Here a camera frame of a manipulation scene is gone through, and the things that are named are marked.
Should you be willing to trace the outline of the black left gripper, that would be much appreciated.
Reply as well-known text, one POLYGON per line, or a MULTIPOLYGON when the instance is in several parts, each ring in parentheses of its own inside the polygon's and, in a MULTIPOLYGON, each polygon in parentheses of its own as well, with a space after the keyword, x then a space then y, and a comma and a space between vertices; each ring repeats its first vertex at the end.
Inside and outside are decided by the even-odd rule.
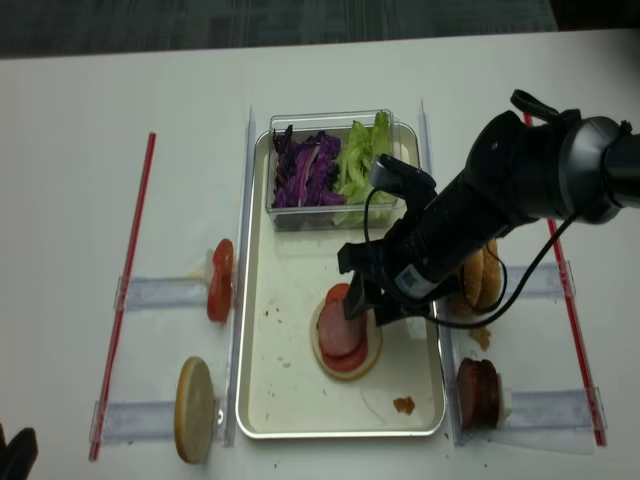
POLYGON ((36 432, 27 427, 6 441, 1 429, 1 480, 27 480, 38 456, 36 432))

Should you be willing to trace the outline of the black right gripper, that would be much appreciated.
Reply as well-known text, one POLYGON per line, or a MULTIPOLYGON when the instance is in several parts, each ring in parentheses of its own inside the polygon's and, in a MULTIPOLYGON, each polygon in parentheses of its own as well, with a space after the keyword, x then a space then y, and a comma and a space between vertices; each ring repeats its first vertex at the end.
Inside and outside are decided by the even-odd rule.
POLYGON ((343 300, 346 320, 355 320, 369 310, 373 310, 377 325, 412 317, 431 317, 429 296, 413 298, 396 282, 409 266, 409 257, 400 246, 402 235, 408 231, 408 222, 401 219, 379 240, 346 243, 340 248, 337 254, 339 272, 353 274, 343 300))

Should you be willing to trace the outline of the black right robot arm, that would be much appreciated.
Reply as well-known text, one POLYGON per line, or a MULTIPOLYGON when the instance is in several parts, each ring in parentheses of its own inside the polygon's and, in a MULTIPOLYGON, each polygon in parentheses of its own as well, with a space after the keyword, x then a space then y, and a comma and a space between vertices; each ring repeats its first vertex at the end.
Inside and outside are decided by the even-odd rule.
POLYGON ((406 211, 382 239, 339 250, 340 271, 352 274, 346 319, 369 311, 380 325, 427 317, 454 291, 455 271, 490 240, 540 219, 602 224, 638 206, 639 137, 629 123, 559 112, 521 90, 511 101, 443 190, 426 172, 377 157, 374 191, 401 198, 406 211))

